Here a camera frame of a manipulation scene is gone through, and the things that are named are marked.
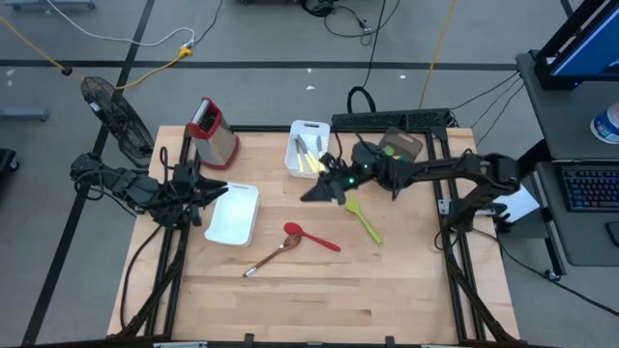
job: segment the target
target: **red spoon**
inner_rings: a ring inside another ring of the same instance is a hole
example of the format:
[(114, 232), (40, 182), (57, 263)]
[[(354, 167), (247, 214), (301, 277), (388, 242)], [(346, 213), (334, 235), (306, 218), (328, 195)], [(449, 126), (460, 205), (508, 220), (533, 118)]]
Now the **red spoon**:
[(311, 234), (306, 233), (303, 228), (301, 228), (301, 226), (299, 226), (298, 224), (294, 223), (294, 222), (288, 222), (286, 225), (283, 226), (283, 230), (286, 231), (287, 234), (289, 235), (302, 235), (304, 237), (308, 237), (311, 240), (317, 242), (318, 244), (327, 247), (333, 251), (341, 251), (341, 248), (339, 248), (339, 246), (336, 246), (333, 243), (329, 243), (325, 240), (322, 240), (318, 237), (314, 237)]

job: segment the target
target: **green spatula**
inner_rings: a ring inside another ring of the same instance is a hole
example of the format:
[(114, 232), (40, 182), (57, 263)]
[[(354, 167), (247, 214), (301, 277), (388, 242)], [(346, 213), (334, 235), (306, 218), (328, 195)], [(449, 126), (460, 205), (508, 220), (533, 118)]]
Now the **green spatula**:
[(344, 205), (344, 208), (348, 212), (356, 215), (359, 218), (361, 223), (365, 226), (366, 230), (368, 231), (369, 235), (374, 239), (374, 241), (379, 246), (382, 247), (383, 240), (380, 238), (378, 233), (374, 231), (374, 227), (372, 227), (371, 224), (369, 224), (369, 222), (366, 220), (366, 218), (361, 214), (361, 206), (359, 205), (359, 198), (353, 195), (346, 197), (346, 205)]

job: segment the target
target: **keyboard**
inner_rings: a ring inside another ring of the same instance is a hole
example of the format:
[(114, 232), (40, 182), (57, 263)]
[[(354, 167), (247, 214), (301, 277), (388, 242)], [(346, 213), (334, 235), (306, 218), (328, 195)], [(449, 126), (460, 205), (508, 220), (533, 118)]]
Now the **keyboard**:
[(427, 131), (430, 127), (450, 127), (454, 118), (448, 108), (367, 112), (333, 115), (332, 125), (338, 131), (386, 131), (395, 127), (402, 131)]
[(619, 164), (562, 165), (566, 205), (572, 212), (619, 212)]

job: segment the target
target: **box grater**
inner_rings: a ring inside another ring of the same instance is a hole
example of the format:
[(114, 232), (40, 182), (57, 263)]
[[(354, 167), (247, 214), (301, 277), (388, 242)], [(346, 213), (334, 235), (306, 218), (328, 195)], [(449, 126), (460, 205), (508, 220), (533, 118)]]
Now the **box grater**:
[(239, 151), (239, 137), (210, 98), (202, 98), (187, 128), (204, 165), (219, 170), (230, 166)]

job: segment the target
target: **wooden table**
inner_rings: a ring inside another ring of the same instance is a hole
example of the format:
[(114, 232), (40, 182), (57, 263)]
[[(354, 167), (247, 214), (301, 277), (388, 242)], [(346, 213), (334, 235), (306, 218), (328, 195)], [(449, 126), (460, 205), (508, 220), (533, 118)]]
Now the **wooden table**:
[[(471, 130), (449, 129), (448, 133), (453, 156), (474, 148)], [(183, 127), (161, 127), (155, 154), (166, 146), (169, 162), (177, 162), (182, 135)], [(361, 223), (336, 203), (299, 200), (314, 181), (292, 178), (284, 167), (287, 133), (238, 135), (242, 145), (231, 168), (203, 168), (201, 174), (258, 187), (260, 208), (253, 241), (247, 248), (206, 241), (204, 231), (214, 205), (207, 207), (204, 226), (191, 231), (173, 339), (240, 341), (246, 333), (253, 333), (256, 341), (381, 343), (386, 335), (392, 335), (397, 343), (457, 343), (444, 257), (432, 244), (438, 230), (432, 183), (403, 189), (396, 202), (373, 183), (353, 192), (384, 240), (380, 247)], [(350, 161), (357, 139), (354, 134), (340, 137), (344, 158)], [(379, 134), (364, 134), (368, 141), (379, 138)], [(435, 144), (440, 153), (439, 142)], [(333, 137), (330, 149), (332, 153), (337, 150)], [(427, 149), (417, 160), (427, 160)], [(151, 163), (150, 173), (162, 179), (158, 160)], [(458, 180), (457, 187), (463, 196), (474, 184)], [(244, 271), (280, 245), (286, 237), (282, 228), (288, 221), (341, 246), (342, 251), (303, 240), (255, 275), (242, 278)], [(475, 226), (494, 234), (489, 217), (477, 217)], [(127, 262), (156, 227), (148, 216), (137, 218)], [(161, 238), (162, 233), (142, 251), (133, 267), (128, 320), (152, 289)], [(508, 333), (518, 336), (498, 245), (477, 234), (469, 234), (468, 239), (481, 298)], [(120, 330), (120, 294), (119, 289), (110, 333)], [(474, 337), (470, 307), (461, 297), (468, 335)], [(156, 332), (162, 329), (166, 303), (164, 295)]]

